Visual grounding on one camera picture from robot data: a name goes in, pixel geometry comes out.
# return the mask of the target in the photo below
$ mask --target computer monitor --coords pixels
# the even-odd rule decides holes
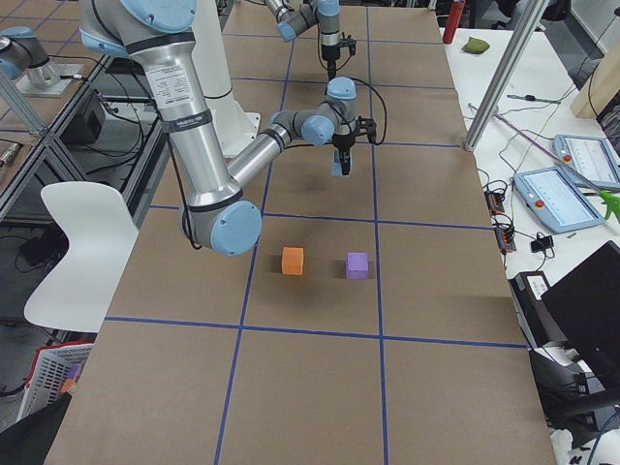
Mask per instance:
[[[620,388],[620,247],[604,244],[542,302],[603,386]]]

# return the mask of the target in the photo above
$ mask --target purple object in basket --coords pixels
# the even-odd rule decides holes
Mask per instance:
[[[368,254],[365,252],[347,254],[347,279],[368,279]]]

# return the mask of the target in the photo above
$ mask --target white plastic basket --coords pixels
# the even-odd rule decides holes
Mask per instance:
[[[70,342],[39,349],[26,380],[17,421],[54,402],[71,367],[86,361],[92,347],[89,342]]]

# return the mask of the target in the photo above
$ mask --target white desk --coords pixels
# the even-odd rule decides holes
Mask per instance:
[[[454,41],[446,46],[448,61],[452,70],[454,84],[458,91],[459,103],[465,117],[474,114],[468,109],[468,104],[479,106],[488,87],[495,69],[504,53],[504,49],[511,37],[509,31],[472,30],[460,29],[456,31]],[[482,55],[473,55],[461,50],[469,37],[483,39],[491,44],[489,50]],[[556,110],[557,105],[548,105],[526,102],[523,100],[509,99],[508,94],[526,95],[532,94],[542,99],[555,100],[562,97],[573,82],[569,78],[564,66],[551,47],[548,39],[542,32],[537,32],[532,37],[525,53],[517,65],[502,99],[499,102],[500,112],[509,109],[528,109],[519,112],[510,112],[506,117],[516,127],[528,129],[537,133],[542,132],[546,137],[555,137],[557,134],[571,134],[592,137],[604,137],[599,124],[594,120],[577,119],[573,116],[570,104],[577,95],[576,90],[565,99],[555,114],[543,129],[546,119]],[[509,180],[512,170],[499,158],[498,153],[506,146],[507,141],[514,135],[513,130],[504,123],[492,119],[484,131],[480,143],[476,147],[475,155],[479,168],[487,171],[491,180]],[[539,139],[539,142],[550,148],[551,141]],[[529,142],[517,136],[504,152],[504,158],[514,166],[519,164],[523,154],[527,151]],[[519,171],[531,171],[552,166],[553,163],[538,149],[532,147]],[[485,183],[485,176],[480,175]],[[592,203],[599,204],[597,197],[589,198]],[[522,233],[536,235],[536,232],[549,233],[536,219],[534,214],[525,206],[521,197],[517,194],[512,198],[512,190],[509,191],[505,201],[507,213],[513,218],[516,229]],[[599,210],[605,214],[605,206],[600,205]],[[620,243],[620,225],[614,217],[604,225],[588,230],[572,233],[556,234],[555,258],[547,260],[542,268],[549,283],[553,285],[567,272],[580,264],[592,252],[610,239]],[[515,239],[517,252],[508,254],[506,260],[506,274],[512,278],[520,271],[531,271],[538,268],[543,260],[543,254],[530,252],[531,239],[518,234]]]

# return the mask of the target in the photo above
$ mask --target red cylinder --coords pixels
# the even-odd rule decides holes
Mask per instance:
[[[454,39],[454,33],[458,27],[458,23],[463,15],[463,9],[465,8],[465,0],[453,0],[452,6],[449,9],[448,23],[444,30],[444,44],[451,44]]]

